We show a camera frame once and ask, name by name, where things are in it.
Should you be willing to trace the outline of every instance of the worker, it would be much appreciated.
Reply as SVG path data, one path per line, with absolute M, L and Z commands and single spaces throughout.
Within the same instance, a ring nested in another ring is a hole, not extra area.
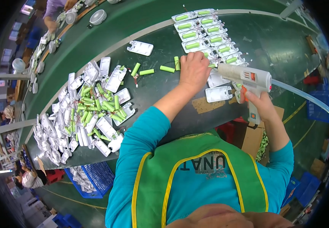
M 18 188 L 38 188 L 48 184 L 48 179 L 43 171 L 36 170 L 35 173 L 26 166 L 22 166 L 21 169 L 22 171 L 18 172 L 19 175 L 15 177 L 14 181 Z
M 217 135 L 187 135 L 157 147 L 211 68 L 202 52 L 182 56 L 180 81 L 125 134 L 105 216 L 116 227 L 289 227 L 278 215 L 294 166 L 293 147 L 267 93 L 246 92 L 270 142 L 266 167 Z
M 47 26 L 50 33 L 55 32 L 57 29 L 57 23 L 53 19 L 53 15 L 59 8 L 63 8 L 64 11 L 71 9 L 77 0 L 48 0 L 46 13 L 43 16 L 44 24 Z

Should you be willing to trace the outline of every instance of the purple shirt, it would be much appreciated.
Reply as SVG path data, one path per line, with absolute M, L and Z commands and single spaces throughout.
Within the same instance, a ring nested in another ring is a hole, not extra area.
M 64 7 L 67 0 L 48 0 L 47 1 L 47 8 L 46 13 L 44 14 L 43 19 L 46 16 L 52 17 L 54 12 L 58 10 L 59 7 Z

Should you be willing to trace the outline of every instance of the green vest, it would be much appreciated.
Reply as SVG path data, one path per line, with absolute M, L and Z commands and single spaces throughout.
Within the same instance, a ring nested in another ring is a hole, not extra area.
M 166 226 L 168 197 L 177 167 L 209 152 L 223 153 L 237 187 L 241 212 L 267 212 L 268 198 L 253 157 L 216 134 L 184 136 L 146 153 L 140 161 L 132 198 L 133 228 Z

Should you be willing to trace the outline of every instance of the hand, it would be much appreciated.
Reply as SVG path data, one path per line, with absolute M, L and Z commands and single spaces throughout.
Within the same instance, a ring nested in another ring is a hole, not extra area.
M 69 9 L 71 9 L 75 4 L 76 4 L 77 0 L 67 0 L 64 10 L 67 11 Z
M 181 57 L 179 86 L 197 94 L 206 84 L 210 71 L 209 60 L 203 52 L 190 52 Z
M 47 27 L 48 27 L 48 31 L 50 33 L 54 33 L 55 30 L 57 29 L 57 23 L 55 21 L 50 21 L 50 22 L 48 22 Z
M 262 92 L 260 98 L 249 91 L 245 93 L 245 96 L 256 106 L 258 114 L 263 122 L 270 122 L 275 120 L 275 118 L 280 119 L 267 92 Z

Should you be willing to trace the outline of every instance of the teal shirt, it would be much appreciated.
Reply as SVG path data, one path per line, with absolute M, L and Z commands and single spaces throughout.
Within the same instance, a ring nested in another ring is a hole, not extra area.
M 152 106 L 126 131 L 105 216 L 108 228 L 132 227 L 131 204 L 140 160 L 145 153 L 154 151 L 170 127 L 167 117 Z M 210 161 L 215 162 L 217 156 L 208 153 L 201 160 L 198 158 L 181 164 L 176 170 L 168 199 L 167 224 L 211 203 L 227 204 L 240 212 L 237 189 L 227 162 L 218 158 L 218 169 L 216 165 L 211 169 Z M 291 142 L 270 153 L 266 167 L 258 162 L 257 167 L 267 191 L 268 211 L 279 213 L 294 168 Z

